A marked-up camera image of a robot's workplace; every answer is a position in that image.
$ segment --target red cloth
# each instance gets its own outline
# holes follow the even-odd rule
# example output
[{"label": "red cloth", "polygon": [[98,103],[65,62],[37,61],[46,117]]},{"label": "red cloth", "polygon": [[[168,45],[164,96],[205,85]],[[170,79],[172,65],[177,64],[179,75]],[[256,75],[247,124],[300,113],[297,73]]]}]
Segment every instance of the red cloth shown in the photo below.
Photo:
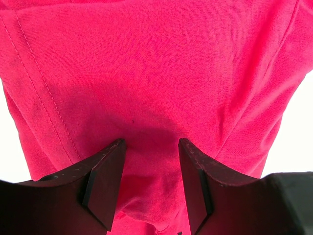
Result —
[{"label": "red cloth", "polygon": [[127,141],[112,235],[190,234],[179,138],[260,177],[313,68],[311,0],[2,0],[0,9],[0,77],[32,178]]}]

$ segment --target garment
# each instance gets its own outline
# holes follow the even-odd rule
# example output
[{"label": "garment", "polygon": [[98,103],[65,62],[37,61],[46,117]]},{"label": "garment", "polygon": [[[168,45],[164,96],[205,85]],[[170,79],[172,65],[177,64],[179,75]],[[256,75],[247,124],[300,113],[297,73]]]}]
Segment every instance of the garment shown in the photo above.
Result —
[{"label": "garment", "polygon": [[111,235],[190,234],[179,138],[260,177],[313,68],[311,0],[0,2],[0,77],[32,178],[127,142]]}]

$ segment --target seam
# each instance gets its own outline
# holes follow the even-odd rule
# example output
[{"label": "seam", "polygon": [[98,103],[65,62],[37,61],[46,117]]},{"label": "seam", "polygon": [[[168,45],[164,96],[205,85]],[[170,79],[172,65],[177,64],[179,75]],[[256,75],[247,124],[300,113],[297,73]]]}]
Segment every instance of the seam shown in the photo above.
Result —
[{"label": "seam", "polygon": [[30,77],[30,75],[29,75],[29,73],[28,73],[28,71],[27,71],[27,69],[26,69],[26,67],[25,67],[25,64],[23,63],[23,61],[22,61],[22,59],[21,59],[21,57],[20,57],[20,54],[19,54],[19,52],[18,52],[16,46],[14,45],[13,40],[12,40],[12,37],[11,37],[11,35],[10,35],[10,33],[9,33],[8,29],[7,29],[7,27],[5,26],[4,21],[3,21],[3,19],[2,19],[1,16],[0,16],[0,19],[1,19],[1,21],[2,21],[2,24],[3,24],[3,26],[4,26],[4,29],[5,29],[6,33],[8,34],[8,36],[9,36],[9,38],[10,38],[10,40],[11,40],[11,44],[13,45],[14,50],[16,51],[17,56],[18,56],[18,58],[19,58],[21,64],[23,65],[24,70],[25,70],[25,72],[26,72],[26,74],[27,74],[27,76],[28,76],[28,78],[29,78],[29,80],[30,80],[30,82],[31,82],[31,84],[32,84],[32,86],[33,86],[33,88],[34,88],[34,91],[35,91],[35,93],[36,93],[36,96],[38,97],[39,101],[41,102],[41,104],[42,104],[42,106],[43,106],[43,108],[44,108],[44,110],[45,110],[45,112],[47,113],[47,115],[48,115],[48,117],[49,117],[49,121],[50,121],[50,123],[51,123],[51,125],[52,125],[52,127],[53,127],[53,130],[54,130],[55,134],[57,135],[57,137],[58,137],[58,139],[59,139],[59,142],[60,142],[60,144],[61,144],[61,146],[62,146],[62,148],[63,148],[65,154],[67,155],[67,157],[68,157],[68,159],[70,160],[70,162],[73,164],[72,160],[70,159],[70,157],[68,156],[67,152],[65,151],[65,148],[64,148],[64,146],[63,146],[63,144],[62,144],[62,142],[61,142],[60,136],[59,136],[59,134],[57,133],[56,128],[55,128],[55,126],[54,126],[54,124],[53,124],[53,122],[52,122],[52,120],[51,120],[51,117],[50,117],[50,115],[49,115],[49,113],[48,113],[48,111],[47,111],[47,109],[46,109],[46,107],[45,107],[43,101],[42,101],[41,98],[39,97],[38,92],[37,92],[36,89],[35,89],[33,80],[31,79],[31,77]]},{"label": "seam", "polygon": [[60,118],[60,120],[62,121],[62,124],[63,124],[63,126],[65,127],[65,130],[67,131],[67,135],[68,135],[68,137],[69,137],[69,139],[70,139],[70,141],[71,141],[71,143],[72,143],[72,145],[73,145],[73,147],[74,147],[74,149],[75,149],[75,152],[76,152],[78,158],[81,160],[81,157],[80,157],[79,154],[78,154],[78,151],[77,151],[77,148],[76,148],[76,146],[75,146],[75,144],[74,144],[74,142],[73,142],[73,139],[72,139],[72,137],[70,136],[70,133],[69,133],[69,131],[68,131],[68,129],[67,129],[67,126],[65,125],[64,120],[63,120],[63,118],[61,117],[61,114],[60,114],[60,112],[59,112],[59,109],[58,109],[58,107],[57,107],[57,104],[55,103],[55,100],[54,100],[54,98],[53,98],[53,96],[52,96],[52,93],[51,93],[51,91],[50,91],[50,89],[49,89],[49,87],[48,87],[48,85],[47,85],[47,82],[46,82],[46,80],[45,80],[44,74],[43,74],[43,72],[42,72],[42,70],[41,70],[41,68],[40,68],[40,66],[39,66],[39,64],[38,64],[38,62],[37,62],[37,60],[36,60],[36,58],[35,58],[34,52],[33,52],[33,50],[31,49],[30,44],[28,43],[28,40],[27,40],[26,35],[25,35],[25,32],[24,32],[24,30],[22,29],[22,26],[21,26],[19,17],[18,17],[18,15],[17,15],[16,12],[15,12],[15,15],[16,15],[16,19],[17,19],[17,21],[18,21],[18,24],[19,24],[19,26],[20,26],[20,29],[21,29],[21,31],[22,31],[22,34],[23,34],[23,36],[24,36],[24,38],[25,38],[25,41],[26,41],[26,43],[27,43],[27,45],[28,45],[28,48],[29,48],[29,50],[30,50],[30,52],[31,52],[31,55],[33,56],[34,61],[35,61],[35,63],[37,64],[37,68],[38,68],[38,70],[39,70],[39,72],[40,72],[40,74],[41,74],[41,76],[42,76],[42,79],[43,79],[43,81],[44,81],[45,87],[47,88],[47,90],[48,90],[48,92],[49,92],[49,94],[50,94],[50,97],[51,97],[51,99],[52,99],[52,101],[53,101],[54,107],[55,107],[55,109],[56,109],[56,111],[57,111],[57,113],[58,113],[58,115],[59,115],[59,118]]},{"label": "seam", "polygon": [[[289,31],[290,31],[290,29],[291,29],[291,25],[292,25],[292,23],[294,22],[295,17],[296,17],[296,15],[297,15],[297,12],[298,12],[298,9],[299,9],[299,2],[300,2],[300,0],[297,0],[296,3],[295,3],[294,9],[293,9],[293,12],[292,12],[292,15],[291,15],[291,19],[290,19],[289,24],[288,24],[288,26],[287,26],[287,28],[286,28],[286,31],[285,31],[285,33],[284,33],[284,35],[283,35],[283,38],[282,38],[282,40],[280,41],[279,46],[278,46],[278,48],[276,49],[275,53],[273,54],[272,58],[270,59],[270,61],[269,61],[269,63],[268,63],[268,66],[267,66],[267,68],[266,68],[266,70],[265,70],[265,73],[264,73],[264,75],[263,75],[261,81],[264,80],[264,77],[265,77],[265,75],[267,74],[267,72],[268,72],[268,70],[269,70],[269,68],[270,68],[270,66],[271,66],[271,64],[272,64],[272,62],[273,62],[273,60],[274,60],[274,58],[276,57],[276,55],[277,55],[278,52],[280,51],[281,47],[282,47],[283,44],[285,43],[285,40],[286,40],[286,38],[287,38],[287,36],[288,36],[288,34],[289,34]],[[249,104],[246,106],[246,109],[247,109],[248,106],[250,105],[250,103],[251,103],[251,101],[253,100],[254,96],[255,96],[255,93],[254,93],[253,97],[251,98]],[[221,146],[220,150],[219,150],[218,153],[216,154],[216,156],[215,156],[215,159],[216,159],[216,160],[218,159],[218,155],[219,155],[219,153],[221,152],[221,150],[223,149],[223,147],[224,147],[224,145],[226,144],[227,140],[229,139],[229,137],[231,136],[231,134],[233,133],[233,131],[234,131],[235,128],[237,127],[237,125],[238,125],[239,121],[241,120],[242,116],[243,116],[244,113],[246,112],[246,109],[245,109],[245,111],[243,111],[243,113],[241,114],[241,116],[240,116],[240,118],[238,119],[237,123],[234,125],[233,129],[232,129],[231,132],[229,133],[227,139],[225,140],[225,142],[224,142],[223,145]]]}]

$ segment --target white background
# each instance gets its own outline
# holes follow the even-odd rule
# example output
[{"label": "white background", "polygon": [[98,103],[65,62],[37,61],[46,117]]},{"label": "white background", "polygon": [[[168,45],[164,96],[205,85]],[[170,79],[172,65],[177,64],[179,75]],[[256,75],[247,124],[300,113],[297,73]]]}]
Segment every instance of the white background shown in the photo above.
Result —
[{"label": "white background", "polygon": [[[262,177],[274,172],[313,171],[313,72],[301,83],[283,114]],[[14,121],[0,82],[0,179],[30,179]]]}]

